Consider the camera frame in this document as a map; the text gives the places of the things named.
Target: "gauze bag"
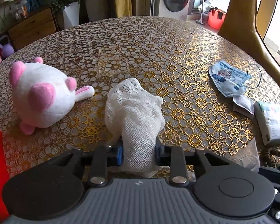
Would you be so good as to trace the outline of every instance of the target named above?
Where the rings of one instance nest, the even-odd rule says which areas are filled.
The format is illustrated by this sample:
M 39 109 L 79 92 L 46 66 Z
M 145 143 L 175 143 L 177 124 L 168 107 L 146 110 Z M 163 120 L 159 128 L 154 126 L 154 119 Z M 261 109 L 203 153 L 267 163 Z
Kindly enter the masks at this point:
M 116 142 L 122 136 L 124 161 L 121 171 L 152 177 L 159 169 L 154 148 L 165 126 L 163 99 L 145 91 L 136 78 L 129 78 L 108 93 L 105 124 Z

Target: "table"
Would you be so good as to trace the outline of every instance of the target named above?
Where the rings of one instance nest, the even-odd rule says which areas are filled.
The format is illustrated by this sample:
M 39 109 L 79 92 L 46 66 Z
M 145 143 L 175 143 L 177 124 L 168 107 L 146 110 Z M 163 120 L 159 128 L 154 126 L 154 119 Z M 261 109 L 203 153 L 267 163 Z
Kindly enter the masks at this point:
M 95 95 L 78 102 L 62 120 L 31 136 L 20 132 L 12 106 L 8 72 L 13 62 L 44 63 L 92 85 Z M 114 18 L 70 28 L 26 46 L 0 64 L 0 130 L 10 176 L 78 146 L 93 150 L 110 137 L 104 125 L 107 93 L 120 81 L 135 77 L 153 95 L 163 97 L 164 144 L 184 150 L 204 147 L 224 157 L 234 155 L 255 136 L 262 146 L 256 119 L 232 111 L 210 81 L 208 68 L 218 60 L 246 71 L 255 61 L 224 38 L 196 25 L 161 17 Z M 280 88 L 260 67 L 262 82 L 246 95 L 254 101 L 280 103 Z M 258 81 L 252 68 L 251 84 Z

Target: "face mask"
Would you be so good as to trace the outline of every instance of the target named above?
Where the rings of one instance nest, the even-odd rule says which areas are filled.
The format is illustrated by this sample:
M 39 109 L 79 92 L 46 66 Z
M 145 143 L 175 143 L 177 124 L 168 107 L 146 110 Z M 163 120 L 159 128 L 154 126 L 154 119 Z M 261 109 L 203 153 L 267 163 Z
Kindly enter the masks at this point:
M 209 68 L 209 74 L 212 80 L 214 81 L 216 87 L 225 97 L 230 98 L 242 95 L 244 92 L 247 91 L 247 88 L 250 88 L 244 85 L 244 83 L 247 80 L 252 78 L 252 76 L 248 73 L 248 70 L 247 72 L 243 72 L 229 65 L 224 60 L 221 60 L 216 64 L 212 65 Z M 260 77 L 258 85 L 254 88 L 257 88 L 259 86 L 261 78 L 262 76 Z

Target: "drawer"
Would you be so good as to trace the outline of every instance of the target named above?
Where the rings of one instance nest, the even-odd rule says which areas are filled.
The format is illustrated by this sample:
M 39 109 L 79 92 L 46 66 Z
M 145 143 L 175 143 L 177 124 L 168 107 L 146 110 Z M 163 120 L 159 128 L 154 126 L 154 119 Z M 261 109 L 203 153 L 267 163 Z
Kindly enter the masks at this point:
M 55 23 L 53 20 L 29 31 L 28 33 L 21 36 L 19 39 L 13 42 L 16 49 L 22 49 L 26 45 L 33 43 L 47 35 L 53 34 L 56 32 Z
M 36 27 L 49 22 L 52 20 L 52 13 L 51 9 L 48 8 L 46 10 L 43 10 L 24 21 L 20 22 L 16 26 L 12 27 L 8 33 L 11 38 L 11 40 L 17 40 L 18 38 L 22 37 L 27 32 L 31 31 L 32 29 L 35 29 Z

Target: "white pink plush toy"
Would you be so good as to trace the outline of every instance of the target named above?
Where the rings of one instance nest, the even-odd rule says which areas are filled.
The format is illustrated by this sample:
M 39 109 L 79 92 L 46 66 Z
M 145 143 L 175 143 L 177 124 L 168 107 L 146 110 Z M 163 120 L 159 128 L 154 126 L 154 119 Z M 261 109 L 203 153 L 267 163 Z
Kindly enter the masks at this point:
M 35 62 L 13 64 L 9 80 L 13 89 L 13 103 L 22 119 L 21 130 L 31 135 L 36 127 L 47 128 L 62 119 L 75 102 L 94 95 L 94 88 L 84 86 L 77 91 L 77 82 L 58 69 Z

